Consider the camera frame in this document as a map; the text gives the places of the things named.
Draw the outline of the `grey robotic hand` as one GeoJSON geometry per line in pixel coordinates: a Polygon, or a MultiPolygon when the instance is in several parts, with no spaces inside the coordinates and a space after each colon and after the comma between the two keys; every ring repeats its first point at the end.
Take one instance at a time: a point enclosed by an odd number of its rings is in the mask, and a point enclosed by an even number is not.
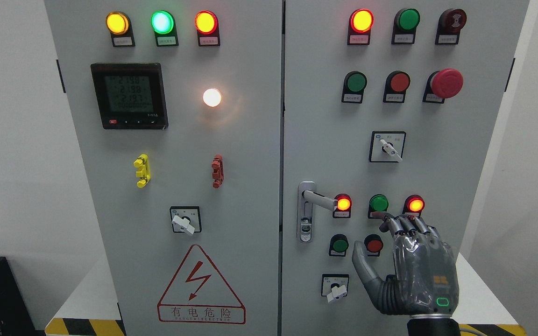
{"type": "Polygon", "coordinates": [[[451,246],[416,215],[372,215],[382,220],[380,231],[391,232],[396,272],[383,280],[371,266],[367,248],[355,242],[353,266],[374,307],[385,315],[451,317],[460,294],[451,246]]]}

